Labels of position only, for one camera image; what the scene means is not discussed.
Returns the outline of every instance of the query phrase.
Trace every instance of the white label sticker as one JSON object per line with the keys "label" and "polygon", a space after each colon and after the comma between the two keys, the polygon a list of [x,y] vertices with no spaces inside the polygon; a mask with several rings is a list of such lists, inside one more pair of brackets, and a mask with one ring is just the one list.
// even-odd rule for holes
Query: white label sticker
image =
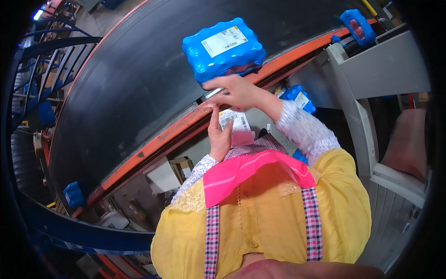
{"label": "white label sticker", "polygon": [[230,120],[234,120],[234,126],[232,127],[231,147],[245,146],[247,144],[254,143],[252,137],[251,128],[249,127],[248,120],[242,108],[232,107],[223,110],[219,114],[219,123],[224,130],[226,123]]}
{"label": "white label sticker", "polygon": [[299,92],[296,99],[294,100],[300,108],[304,108],[305,105],[310,101],[307,97],[305,97],[302,91]]}
{"label": "white label sticker", "polygon": [[201,41],[201,44],[213,58],[247,41],[248,39],[243,35],[242,31],[237,26],[234,26]]}

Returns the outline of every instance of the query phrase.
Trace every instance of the white patterned sleeve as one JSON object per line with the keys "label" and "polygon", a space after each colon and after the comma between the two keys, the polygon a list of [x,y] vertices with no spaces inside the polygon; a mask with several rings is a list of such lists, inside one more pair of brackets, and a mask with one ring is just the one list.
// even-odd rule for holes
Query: white patterned sleeve
{"label": "white patterned sleeve", "polygon": [[188,179],[183,183],[183,185],[180,186],[178,192],[173,196],[172,201],[170,202],[173,204],[173,202],[189,187],[191,187],[195,182],[197,182],[198,179],[200,179],[205,172],[207,172],[210,168],[218,164],[219,162],[212,158],[209,155],[206,155],[201,159],[200,162],[198,162],[194,169],[192,170],[191,175]]}
{"label": "white patterned sleeve", "polygon": [[310,167],[328,150],[341,148],[332,130],[293,101],[283,101],[282,114],[275,126],[301,150]]}

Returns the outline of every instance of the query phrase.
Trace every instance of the hand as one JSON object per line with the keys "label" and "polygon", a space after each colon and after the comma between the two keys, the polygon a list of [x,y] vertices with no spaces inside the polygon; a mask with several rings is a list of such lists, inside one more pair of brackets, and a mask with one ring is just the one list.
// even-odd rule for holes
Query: hand
{"label": "hand", "polygon": [[206,90],[220,87],[227,89],[226,94],[212,96],[209,100],[211,104],[228,104],[239,108],[256,108],[262,99],[271,95],[239,75],[216,77],[204,82],[202,86]]}
{"label": "hand", "polygon": [[223,87],[227,93],[212,96],[209,104],[228,104],[239,108],[258,108],[266,113],[274,122],[282,114],[282,100],[262,88],[258,88],[239,75],[216,77],[203,83],[203,88],[212,90]]}
{"label": "hand", "polygon": [[211,122],[207,128],[209,141],[211,142],[211,152],[209,156],[221,162],[231,148],[231,135],[234,120],[231,119],[226,123],[224,131],[221,130],[219,124],[219,106],[214,105],[212,110]]}

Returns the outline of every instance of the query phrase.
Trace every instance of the blue light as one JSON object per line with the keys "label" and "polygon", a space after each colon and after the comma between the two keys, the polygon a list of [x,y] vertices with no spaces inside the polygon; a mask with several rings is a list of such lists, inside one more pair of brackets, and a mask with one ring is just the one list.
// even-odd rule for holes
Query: blue light
{"label": "blue light", "polygon": [[42,10],[38,10],[37,13],[33,16],[33,19],[36,21],[40,18],[40,16],[42,15],[43,11]]}

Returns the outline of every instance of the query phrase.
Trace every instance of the pink apron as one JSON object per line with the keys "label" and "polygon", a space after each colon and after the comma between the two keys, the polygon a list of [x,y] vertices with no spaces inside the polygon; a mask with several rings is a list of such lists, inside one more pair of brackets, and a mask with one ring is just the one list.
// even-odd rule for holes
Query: pink apron
{"label": "pink apron", "polygon": [[[259,140],[268,141],[266,147],[271,149],[267,149],[263,144],[263,146],[255,146]],[[314,189],[314,179],[308,172],[306,164],[284,154],[286,153],[285,149],[271,135],[256,140],[254,150],[252,147],[252,145],[247,146],[245,151],[243,148],[230,150],[225,161],[212,167],[203,176],[207,208],[205,279],[214,279],[216,275],[219,247],[218,203],[230,195],[238,184],[254,175],[261,166],[273,162],[284,164],[284,168],[289,170],[290,176],[301,187],[307,234],[307,261],[322,260],[322,227],[319,205]]]}

